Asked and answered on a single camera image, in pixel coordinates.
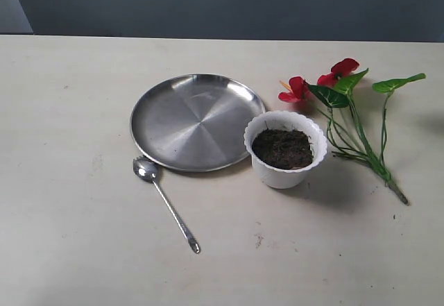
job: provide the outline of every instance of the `stainless steel plate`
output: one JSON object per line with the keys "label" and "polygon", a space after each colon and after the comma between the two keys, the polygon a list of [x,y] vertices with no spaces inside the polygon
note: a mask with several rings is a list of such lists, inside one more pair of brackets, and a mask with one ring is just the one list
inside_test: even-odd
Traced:
{"label": "stainless steel plate", "polygon": [[261,99],[235,80],[186,75],[143,95],[131,114],[131,134],[140,151],[158,164],[213,171],[248,156],[245,127],[264,111]]}

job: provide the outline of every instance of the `green leaf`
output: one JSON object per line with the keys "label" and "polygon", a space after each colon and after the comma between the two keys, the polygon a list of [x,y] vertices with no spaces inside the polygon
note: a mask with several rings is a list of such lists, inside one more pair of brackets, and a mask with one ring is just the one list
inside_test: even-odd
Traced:
{"label": "green leaf", "polygon": [[359,72],[358,74],[353,74],[341,78],[338,83],[334,86],[334,89],[342,94],[350,96],[355,88],[356,84],[368,73],[367,70]]}
{"label": "green leaf", "polygon": [[329,108],[344,108],[348,106],[348,98],[326,86],[308,85],[308,89],[321,103]]}
{"label": "green leaf", "polygon": [[396,78],[385,80],[383,82],[378,82],[372,85],[372,88],[379,93],[389,93],[393,92],[396,89],[406,85],[407,83],[414,82],[415,80],[424,79],[425,74],[417,74],[408,78]]}

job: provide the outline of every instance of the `plate rim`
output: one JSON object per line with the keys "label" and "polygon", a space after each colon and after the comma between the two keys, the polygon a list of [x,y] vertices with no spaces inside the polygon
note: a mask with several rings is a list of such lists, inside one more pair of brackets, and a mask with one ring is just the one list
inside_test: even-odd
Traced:
{"label": "plate rim", "polygon": [[262,99],[260,98],[260,96],[259,96],[255,91],[253,91],[252,89],[250,89],[247,85],[245,85],[245,84],[243,84],[243,83],[240,83],[239,81],[234,80],[234,79],[232,79],[232,78],[230,78],[230,77],[223,76],[223,75],[217,75],[217,74],[186,74],[186,75],[176,76],[176,77],[173,77],[173,78],[166,79],[166,80],[164,80],[164,81],[162,81],[162,82],[160,82],[160,83],[154,85],[154,86],[153,86],[152,88],[150,88],[149,90],[145,91],[145,93],[143,93],[143,94],[140,96],[140,98],[137,100],[136,104],[134,105],[133,110],[131,111],[131,115],[130,115],[130,133],[131,133],[131,137],[132,137],[132,139],[133,139],[133,141],[134,141],[136,147],[139,149],[140,152],[142,152],[142,154],[143,154],[145,157],[147,157],[148,159],[154,161],[156,164],[159,164],[160,166],[166,167],[166,168],[171,169],[171,170],[174,170],[174,171],[180,171],[180,172],[188,172],[188,173],[203,173],[203,172],[211,172],[211,171],[217,171],[217,170],[219,170],[219,169],[224,169],[224,168],[226,168],[226,167],[229,167],[229,166],[232,166],[232,165],[234,165],[234,164],[237,164],[238,162],[241,162],[242,160],[244,160],[245,158],[247,158],[247,157],[250,155],[250,153],[249,153],[246,149],[245,149],[245,153],[242,154],[241,157],[240,157],[238,160],[236,160],[236,161],[232,161],[232,162],[230,162],[230,163],[228,163],[228,164],[225,164],[225,165],[223,165],[223,166],[214,167],[214,168],[211,168],[211,169],[181,169],[181,168],[177,168],[177,167],[171,166],[171,165],[169,165],[169,164],[165,164],[165,163],[160,162],[159,160],[157,160],[157,159],[151,157],[151,156],[150,156],[145,150],[143,150],[143,149],[141,148],[141,146],[139,145],[139,143],[137,143],[137,140],[136,140],[136,138],[135,138],[135,136],[134,136],[134,132],[133,132],[133,116],[134,116],[134,113],[135,113],[136,108],[137,108],[137,106],[139,105],[140,101],[141,101],[141,100],[142,100],[142,99],[143,99],[143,98],[144,98],[144,97],[145,97],[145,96],[146,96],[151,90],[155,89],[156,87],[161,86],[161,85],[165,85],[166,82],[169,82],[169,81],[172,81],[172,80],[175,80],[175,79],[179,79],[179,78],[189,77],[189,76],[217,76],[217,77],[221,77],[221,78],[228,79],[228,80],[230,80],[231,82],[234,82],[234,83],[236,83],[236,84],[242,86],[243,88],[245,88],[246,90],[248,90],[249,92],[251,92],[251,94],[252,94],[254,97],[257,98],[257,100],[259,101],[259,106],[260,106],[260,108],[261,108],[261,113],[260,113],[260,114],[266,112],[266,106],[265,106],[264,102],[262,101]]}

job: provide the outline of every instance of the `spoon handle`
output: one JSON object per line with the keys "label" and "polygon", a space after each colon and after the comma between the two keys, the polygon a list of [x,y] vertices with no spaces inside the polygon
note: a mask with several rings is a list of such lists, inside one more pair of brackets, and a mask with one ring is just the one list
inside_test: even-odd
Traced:
{"label": "spoon handle", "polygon": [[200,246],[199,243],[196,241],[196,238],[193,236],[193,233],[191,233],[188,226],[185,224],[185,222],[182,220],[176,209],[174,209],[173,204],[169,201],[167,195],[162,191],[162,188],[160,188],[160,185],[157,181],[153,181],[153,184],[155,185],[157,191],[162,196],[166,206],[168,207],[169,211],[173,215],[174,219],[176,220],[176,223],[179,225],[180,230],[182,231],[185,239],[188,241],[189,246],[191,249],[196,253],[200,253]]}

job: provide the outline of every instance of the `metal spoon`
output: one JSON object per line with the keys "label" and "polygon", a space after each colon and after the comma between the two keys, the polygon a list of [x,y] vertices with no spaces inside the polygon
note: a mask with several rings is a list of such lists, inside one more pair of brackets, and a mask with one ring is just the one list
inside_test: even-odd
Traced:
{"label": "metal spoon", "polygon": [[189,230],[189,228],[185,225],[182,218],[180,218],[179,214],[177,213],[176,209],[174,209],[174,206],[171,204],[169,199],[167,198],[167,195],[162,191],[162,189],[159,186],[159,181],[157,179],[158,177],[158,170],[157,167],[153,162],[151,162],[148,158],[145,157],[138,157],[133,160],[133,171],[136,173],[136,176],[141,178],[143,181],[151,182],[155,185],[157,191],[162,196],[166,206],[169,208],[169,211],[172,213],[174,219],[176,220],[177,224],[179,225],[180,230],[182,231],[185,239],[188,241],[188,244],[190,245],[191,249],[196,253],[200,253],[200,246],[198,242],[196,241],[196,238],[194,238],[193,234]]}

